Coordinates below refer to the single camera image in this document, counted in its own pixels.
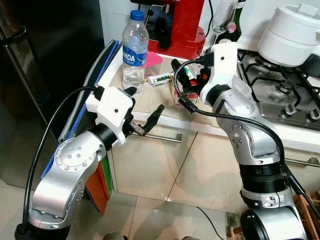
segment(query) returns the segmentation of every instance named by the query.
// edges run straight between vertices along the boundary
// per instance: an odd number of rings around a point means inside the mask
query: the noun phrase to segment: white countertop
[[[122,88],[121,70],[119,70],[123,61],[122,55],[122,49],[120,49],[98,82],[100,86],[106,88],[109,85],[112,85]],[[162,57],[171,59],[176,58],[164,55],[162,55]],[[161,71],[164,73],[168,72],[169,70],[166,70],[168,66],[165,67],[166,64],[163,65],[164,67],[161,66]],[[309,77],[308,80],[312,85],[320,86],[320,79]],[[200,114],[192,115],[181,106],[174,104],[170,92],[168,92],[168,88],[169,84],[151,87],[148,83],[145,83],[144,91],[134,96],[136,100],[136,105],[133,108],[134,112],[132,113],[134,119],[137,121],[146,121],[150,113],[153,112],[159,104],[164,104],[166,109],[160,117],[158,124],[167,127],[189,129],[192,131],[218,136],[227,136],[226,133],[219,128],[214,117],[202,116]],[[202,104],[199,100],[197,105],[200,109],[204,108],[206,111],[211,110],[209,106]],[[280,138],[282,139],[284,147],[320,153],[320,131],[281,124],[274,125]]]

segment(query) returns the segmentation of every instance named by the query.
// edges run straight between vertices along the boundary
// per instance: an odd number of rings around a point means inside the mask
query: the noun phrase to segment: refrigerator handle
[[[17,31],[11,37],[0,39],[0,47],[6,47],[10,44],[14,44],[23,40],[27,36],[27,28],[25,26],[21,26],[20,30]]]

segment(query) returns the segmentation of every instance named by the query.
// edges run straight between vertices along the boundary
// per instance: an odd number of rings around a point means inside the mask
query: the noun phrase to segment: drawer handle
[[[168,141],[168,142],[171,142],[171,143],[178,143],[178,144],[180,144],[182,142],[182,134],[181,133],[177,133],[175,138],[167,137],[167,136],[157,136],[157,135],[151,135],[151,134],[147,134],[144,137],[145,138],[150,138],[150,139],[164,140],[164,141]]]
[[[287,163],[291,163],[291,164],[300,164],[300,165],[320,168],[319,160],[318,160],[318,158],[316,158],[314,156],[310,157],[308,161],[300,161],[300,160],[295,160],[295,159],[291,159],[291,158],[285,158],[284,160]]]

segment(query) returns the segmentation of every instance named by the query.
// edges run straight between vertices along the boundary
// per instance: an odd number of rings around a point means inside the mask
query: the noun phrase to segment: white rice cooker
[[[259,41],[258,52],[285,67],[300,66],[312,53],[320,56],[319,9],[305,4],[278,7]]]

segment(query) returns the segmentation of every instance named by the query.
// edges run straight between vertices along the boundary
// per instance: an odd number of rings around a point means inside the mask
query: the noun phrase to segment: kitchen cabinet
[[[294,159],[299,161],[308,161],[311,157],[320,160],[320,154],[310,151],[300,151],[291,148],[285,148],[285,157],[288,159]],[[287,163],[289,169],[293,175],[300,182],[305,190],[308,190],[311,194],[320,190],[320,168],[314,166],[305,166],[294,163]]]
[[[175,138],[181,143],[129,136],[124,146],[112,149],[118,192],[166,200],[196,136],[195,131],[155,126],[149,134]]]
[[[240,213],[246,207],[241,185],[229,139],[198,132],[168,201]]]

